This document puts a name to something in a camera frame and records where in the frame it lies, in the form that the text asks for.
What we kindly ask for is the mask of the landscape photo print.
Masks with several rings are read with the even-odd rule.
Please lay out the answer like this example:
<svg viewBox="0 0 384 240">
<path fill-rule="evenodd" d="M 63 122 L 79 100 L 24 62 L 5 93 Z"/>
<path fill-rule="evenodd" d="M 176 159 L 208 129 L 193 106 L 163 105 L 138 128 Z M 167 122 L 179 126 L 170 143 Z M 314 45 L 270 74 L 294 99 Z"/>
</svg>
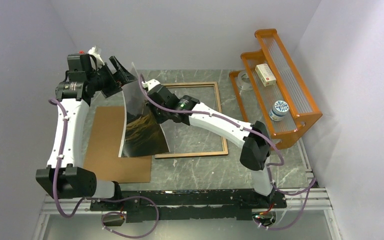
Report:
<svg viewBox="0 0 384 240">
<path fill-rule="evenodd" d="M 140 74 L 134 63 L 130 72 L 133 82 L 122 87 L 124 127 L 118 156 L 136 158 L 166 154 L 170 149 L 165 133 L 147 106 Z"/>
</svg>

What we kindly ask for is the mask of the brown frame backing board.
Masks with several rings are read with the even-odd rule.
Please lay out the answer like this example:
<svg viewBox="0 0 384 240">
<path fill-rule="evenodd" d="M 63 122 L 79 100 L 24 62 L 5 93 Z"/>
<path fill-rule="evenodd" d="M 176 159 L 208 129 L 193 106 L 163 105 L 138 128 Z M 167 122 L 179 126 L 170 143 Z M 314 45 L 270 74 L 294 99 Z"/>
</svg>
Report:
<svg viewBox="0 0 384 240">
<path fill-rule="evenodd" d="M 148 183 L 152 157 L 120 157 L 125 109 L 122 106 L 96 108 L 83 168 L 102 181 Z"/>
</svg>

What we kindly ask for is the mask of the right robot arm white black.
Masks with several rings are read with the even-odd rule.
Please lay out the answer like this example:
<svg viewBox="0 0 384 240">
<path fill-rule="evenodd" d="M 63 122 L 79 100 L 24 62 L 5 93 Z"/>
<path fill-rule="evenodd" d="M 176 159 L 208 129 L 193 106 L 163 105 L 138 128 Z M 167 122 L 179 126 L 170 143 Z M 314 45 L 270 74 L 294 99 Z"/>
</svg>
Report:
<svg viewBox="0 0 384 240">
<path fill-rule="evenodd" d="M 178 98 L 156 80 L 143 82 L 141 87 L 157 123 L 172 121 L 199 127 L 239 147 L 239 162 L 251 171 L 256 204 L 262 208 L 273 204 L 275 188 L 267 168 L 272 146 L 266 126 L 262 122 L 249 123 L 234 119 L 189 95 Z"/>
</svg>

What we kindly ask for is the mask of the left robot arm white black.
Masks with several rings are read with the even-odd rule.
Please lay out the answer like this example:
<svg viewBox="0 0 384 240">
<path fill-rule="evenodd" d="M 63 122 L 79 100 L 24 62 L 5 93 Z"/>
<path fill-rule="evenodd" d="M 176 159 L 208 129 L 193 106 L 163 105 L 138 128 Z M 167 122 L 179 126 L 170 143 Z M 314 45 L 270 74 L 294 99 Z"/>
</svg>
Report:
<svg viewBox="0 0 384 240">
<path fill-rule="evenodd" d="M 111 70 L 97 53 L 67 56 L 65 79 L 55 88 L 49 102 L 57 106 L 57 127 L 46 168 L 36 171 L 38 184 L 55 200 L 74 198 L 103 199 L 110 210 L 122 206 L 123 196 L 115 181 L 98 180 L 84 169 L 82 140 L 92 98 L 101 92 L 109 98 L 136 80 L 115 56 L 109 58 Z"/>
</svg>

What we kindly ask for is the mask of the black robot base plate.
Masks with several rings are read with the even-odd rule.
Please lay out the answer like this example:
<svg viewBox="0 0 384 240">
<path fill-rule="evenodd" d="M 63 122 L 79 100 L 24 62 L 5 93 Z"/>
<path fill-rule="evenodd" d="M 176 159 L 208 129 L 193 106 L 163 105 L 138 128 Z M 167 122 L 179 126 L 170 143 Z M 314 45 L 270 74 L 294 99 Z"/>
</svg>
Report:
<svg viewBox="0 0 384 240">
<path fill-rule="evenodd" d="M 285 209 L 284 194 L 274 192 L 271 205 L 261 204 L 252 188 L 204 190 L 120 191 L 110 202 L 92 200 L 93 212 L 123 211 L 127 223 L 159 220 L 224 219 L 251 220 L 266 209 Z"/>
</svg>

